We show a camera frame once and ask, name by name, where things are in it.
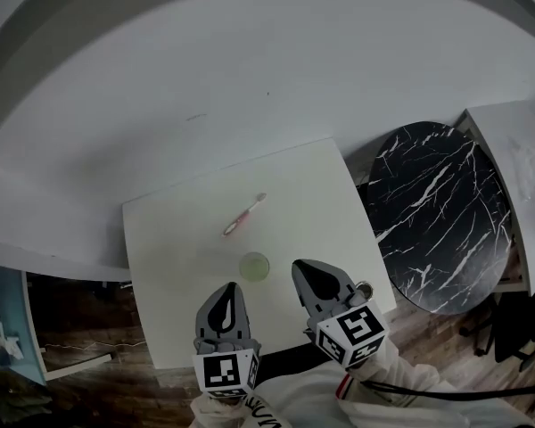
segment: table surface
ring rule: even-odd
[[[535,172],[535,115],[525,102],[500,103],[468,108],[482,143],[498,168],[498,174],[518,229],[517,245],[525,265],[530,295],[535,293],[535,189],[520,188]],[[531,167],[520,163],[517,154],[531,155]]]
[[[223,230],[266,199],[226,238]],[[123,207],[136,304],[157,368],[191,366],[196,312],[221,285],[243,290],[261,353],[309,342],[308,314],[292,281],[296,259],[318,259],[368,281],[383,312],[396,307],[357,190],[333,140],[249,160]],[[239,276],[244,254],[261,252],[269,275]]]
[[[497,285],[510,244],[510,212],[495,169],[454,128],[398,129],[373,164],[369,219],[394,285],[417,306],[457,314]]]

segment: green glass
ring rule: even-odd
[[[248,252],[240,260],[240,274],[246,281],[263,281],[268,273],[269,261],[259,252]]]

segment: red stripe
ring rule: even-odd
[[[347,382],[349,381],[349,379],[350,379],[350,375],[346,374],[345,377],[343,378],[341,384],[337,388],[337,391],[335,392],[335,398],[341,399],[341,392],[344,389],[344,387],[347,384]]]

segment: chair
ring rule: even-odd
[[[460,328],[459,333],[464,337],[471,336],[491,326],[490,337],[485,349],[478,348],[474,352],[477,357],[488,355],[495,342],[495,358],[498,363],[509,357],[521,360],[519,372],[527,369],[535,361],[535,350],[526,354],[520,349],[527,344],[532,335],[533,306],[531,298],[526,292],[507,292],[501,295],[499,303],[491,295],[490,318],[477,325],[472,330]]]

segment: toothbrush handle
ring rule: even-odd
[[[260,204],[261,202],[255,202],[253,203],[250,208],[248,208],[248,211],[247,212],[252,212],[253,210],[256,209],[256,207]]]
[[[226,230],[224,230],[223,236],[230,235],[242,222],[245,218],[247,218],[250,215],[250,210],[245,210],[240,216],[232,222]]]

